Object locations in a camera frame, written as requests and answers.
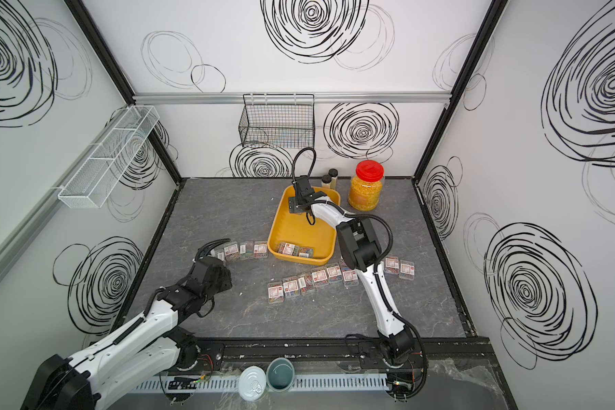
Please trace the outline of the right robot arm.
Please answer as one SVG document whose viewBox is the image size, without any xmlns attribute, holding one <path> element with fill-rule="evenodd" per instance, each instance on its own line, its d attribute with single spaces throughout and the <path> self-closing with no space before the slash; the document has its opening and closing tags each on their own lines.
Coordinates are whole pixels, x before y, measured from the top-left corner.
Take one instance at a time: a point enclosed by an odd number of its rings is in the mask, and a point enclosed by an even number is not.
<svg viewBox="0 0 615 410">
<path fill-rule="evenodd" d="M 372 305 L 383 360 L 401 367 L 415 349 L 417 331 L 399 314 L 384 276 L 383 262 L 394 243 L 389 224 L 377 215 L 345 211 L 316 191 L 306 175 L 294 177 L 292 186 L 290 213 L 309 215 L 335 229 L 341 258 L 356 272 Z"/>
</svg>

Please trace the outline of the paper clip box table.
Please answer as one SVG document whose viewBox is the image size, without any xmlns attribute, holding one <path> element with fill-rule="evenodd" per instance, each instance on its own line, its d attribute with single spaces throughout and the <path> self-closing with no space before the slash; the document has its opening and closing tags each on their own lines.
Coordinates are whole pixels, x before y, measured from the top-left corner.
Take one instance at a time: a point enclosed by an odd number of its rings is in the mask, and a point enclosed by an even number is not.
<svg viewBox="0 0 615 410">
<path fill-rule="evenodd" d="M 268 257 L 268 243 L 266 241 L 254 242 L 253 251 L 255 259 L 266 259 Z"/>
<path fill-rule="evenodd" d="M 400 273 L 400 259 L 395 256 L 386 256 L 384 258 L 384 273 L 398 275 Z"/>
</svg>

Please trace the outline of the yellow plastic tray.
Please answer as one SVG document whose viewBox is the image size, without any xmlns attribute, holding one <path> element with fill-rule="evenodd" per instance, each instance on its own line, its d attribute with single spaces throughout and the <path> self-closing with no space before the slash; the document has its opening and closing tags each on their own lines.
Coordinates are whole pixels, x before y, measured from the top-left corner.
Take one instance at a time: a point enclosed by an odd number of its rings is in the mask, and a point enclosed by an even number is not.
<svg viewBox="0 0 615 410">
<path fill-rule="evenodd" d="M 290 198 L 295 196 L 293 186 L 285 188 L 273 220 L 268 237 L 268 248 L 279 260 L 311 266 L 323 266 L 333 257 L 337 234 L 336 230 L 323 220 L 310 225 L 304 215 L 290 213 Z M 312 258 L 281 254 L 281 243 L 295 244 L 298 248 L 308 247 L 314 251 Z"/>
</svg>

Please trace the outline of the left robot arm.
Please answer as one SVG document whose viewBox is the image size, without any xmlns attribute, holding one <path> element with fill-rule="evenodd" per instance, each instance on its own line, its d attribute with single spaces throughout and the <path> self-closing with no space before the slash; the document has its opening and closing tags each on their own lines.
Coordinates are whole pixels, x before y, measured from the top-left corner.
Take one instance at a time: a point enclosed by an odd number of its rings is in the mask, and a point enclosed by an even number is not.
<svg viewBox="0 0 615 410">
<path fill-rule="evenodd" d="M 205 305 L 232 288 L 224 261 L 195 259 L 175 285 L 156 290 L 145 310 L 107 337 L 68 358 L 53 355 L 38 368 L 22 408 L 106 409 L 146 379 L 173 367 L 193 369 L 204 356 L 182 328 L 206 316 Z"/>
</svg>

